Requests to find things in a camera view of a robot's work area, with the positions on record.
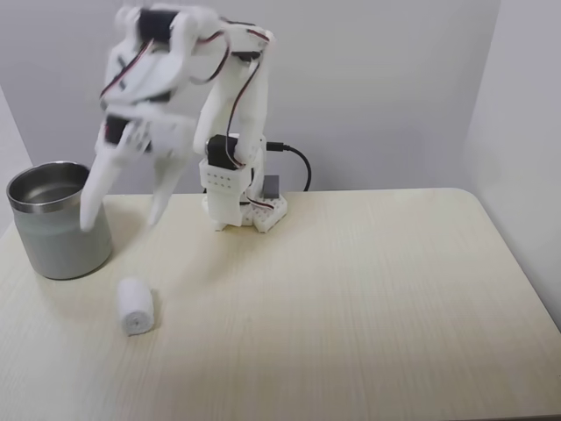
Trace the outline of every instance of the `white wall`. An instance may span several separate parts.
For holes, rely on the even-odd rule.
[[[0,237],[13,219],[4,188],[11,178],[31,166],[24,142],[0,88]]]
[[[561,2],[502,2],[465,168],[561,326]]]
[[[90,163],[117,0],[3,0],[0,83],[34,163]],[[313,189],[458,186],[499,0],[193,0],[275,32],[266,135]],[[190,110],[200,109],[194,90]],[[296,157],[269,172],[301,189]],[[115,191],[149,191],[144,162]],[[192,163],[179,191],[201,191]]]

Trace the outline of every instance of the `stainless steel cup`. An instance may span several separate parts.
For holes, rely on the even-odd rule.
[[[33,268],[51,279],[71,279],[99,268],[110,256],[102,209],[94,229],[80,229],[80,195],[89,169],[50,162],[16,175],[6,190],[14,221]]]

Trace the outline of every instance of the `rolled white cloth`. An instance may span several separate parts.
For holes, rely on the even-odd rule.
[[[140,279],[125,278],[117,285],[117,307],[127,335],[146,333],[154,326],[152,293]]]

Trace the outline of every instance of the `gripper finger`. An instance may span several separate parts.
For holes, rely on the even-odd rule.
[[[82,191],[80,204],[80,227],[82,231],[91,231],[94,227],[103,198],[109,192],[121,170],[121,166],[112,159],[109,153],[97,155]]]
[[[187,159],[183,158],[159,157],[154,161],[155,185],[149,225],[156,225],[160,221],[186,166]]]

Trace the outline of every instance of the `cup rim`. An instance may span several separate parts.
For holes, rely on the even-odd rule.
[[[56,211],[62,211],[63,209],[69,208],[71,206],[77,205],[80,203],[80,197],[82,195],[83,186],[73,193],[70,196],[62,197],[62,199],[54,200],[52,202],[44,202],[44,203],[28,203],[22,202],[17,200],[13,197],[10,193],[11,187],[15,182],[17,182],[21,177],[25,176],[26,174],[31,173],[32,171],[36,171],[41,168],[57,166],[57,165],[71,165],[76,166],[78,168],[85,169],[89,173],[89,168],[86,165],[80,164],[74,161],[52,161],[52,162],[45,162],[43,164],[35,165],[33,167],[27,168],[17,175],[15,175],[8,186],[6,187],[6,196],[10,201],[11,207],[15,211],[21,211],[23,213],[50,213]]]

